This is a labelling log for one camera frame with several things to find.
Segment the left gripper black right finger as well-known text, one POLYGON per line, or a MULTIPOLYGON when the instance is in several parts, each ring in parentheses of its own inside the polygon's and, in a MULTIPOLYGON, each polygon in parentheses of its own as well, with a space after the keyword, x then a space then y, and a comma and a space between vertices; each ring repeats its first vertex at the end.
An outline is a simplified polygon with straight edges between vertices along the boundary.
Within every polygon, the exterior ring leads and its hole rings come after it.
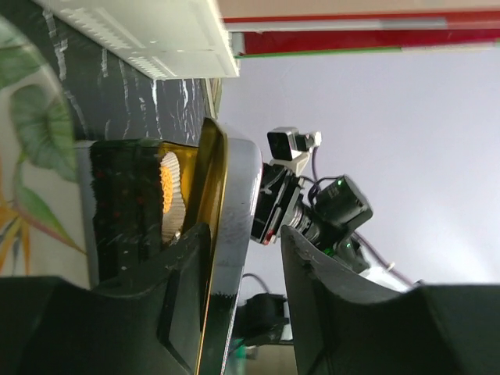
POLYGON ((281 251, 300 374, 483 374, 499 371, 499 288, 380 286, 292 227, 281 251))

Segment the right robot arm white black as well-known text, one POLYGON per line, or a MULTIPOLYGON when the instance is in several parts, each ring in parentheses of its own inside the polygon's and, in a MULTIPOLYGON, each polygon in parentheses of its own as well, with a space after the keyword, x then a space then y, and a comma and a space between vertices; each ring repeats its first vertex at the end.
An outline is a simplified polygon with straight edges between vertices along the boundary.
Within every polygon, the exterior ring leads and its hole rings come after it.
MULTIPOLYGON (((324 255, 361 274, 371 265, 370 256, 405 286, 412 281, 386 262, 357 229, 372 218, 373 210, 366 196, 346 175, 328 177, 326 187, 322 179, 310 180, 309 191, 304 192, 308 177, 299 176, 282 165, 264 164, 260 191, 253 220, 251 239, 260 245, 269 245, 280 236, 282 227, 292 227, 324 255)), ((283 295, 270 292, 262 284, 263 292, 248 299, 237 308, 233 338, 234 347, 252 347, 279 344, 290 318, 283 295)))

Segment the gold cookie tin base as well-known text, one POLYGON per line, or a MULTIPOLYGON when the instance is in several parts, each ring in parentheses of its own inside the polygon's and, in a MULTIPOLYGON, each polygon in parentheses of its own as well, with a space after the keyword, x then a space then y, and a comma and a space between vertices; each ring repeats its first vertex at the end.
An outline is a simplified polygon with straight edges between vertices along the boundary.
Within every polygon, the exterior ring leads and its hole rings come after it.
POLYGON ((94 288, 163 250, 160 163, 172 152, 182 187, 189 190, 198 149, 142 138, 78 141, 74 150, 94 288))

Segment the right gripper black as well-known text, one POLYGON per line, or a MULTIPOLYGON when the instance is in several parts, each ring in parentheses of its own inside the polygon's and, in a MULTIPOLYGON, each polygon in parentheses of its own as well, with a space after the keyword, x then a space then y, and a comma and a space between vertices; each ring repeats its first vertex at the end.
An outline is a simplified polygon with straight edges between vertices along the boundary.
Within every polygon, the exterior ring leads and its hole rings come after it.
POLYGON ((311 209, 304 204, 302 178, 282 165, 263 164, 251 239, 268 245, 280 236, 282 226, 293 227, 313 239, 311 209))

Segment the orange round patterned cookie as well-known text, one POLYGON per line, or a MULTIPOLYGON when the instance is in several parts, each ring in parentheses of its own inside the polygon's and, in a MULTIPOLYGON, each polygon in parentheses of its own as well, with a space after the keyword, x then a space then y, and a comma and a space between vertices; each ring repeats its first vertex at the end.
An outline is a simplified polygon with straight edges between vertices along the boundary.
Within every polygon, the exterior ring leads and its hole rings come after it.
POLYGON ((173 200, 173 176, 168 167, 161 166, 160 177, 162 185, 162 212, 166 214, 169 212, 173 200))

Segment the gold tin lid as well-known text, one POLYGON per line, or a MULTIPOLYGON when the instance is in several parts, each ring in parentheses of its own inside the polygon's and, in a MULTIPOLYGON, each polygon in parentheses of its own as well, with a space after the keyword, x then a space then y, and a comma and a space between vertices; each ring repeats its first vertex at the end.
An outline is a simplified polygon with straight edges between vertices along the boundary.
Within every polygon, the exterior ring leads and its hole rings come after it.
POLYGON ((253 141, 204 119, 185 221, 207 223, 212 236, 198 374, 225 370, 262 167, 253 141))

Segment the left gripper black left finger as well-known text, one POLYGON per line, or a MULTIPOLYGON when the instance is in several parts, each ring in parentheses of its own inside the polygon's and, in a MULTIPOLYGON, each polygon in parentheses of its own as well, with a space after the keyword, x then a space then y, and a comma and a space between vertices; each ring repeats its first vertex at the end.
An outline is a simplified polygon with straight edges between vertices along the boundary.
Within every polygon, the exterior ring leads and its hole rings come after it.
POLYGON ((195 373, 210 245, 208 225, 196 224, 92 290, 59 277, 2 278, 2 373, 195 373))

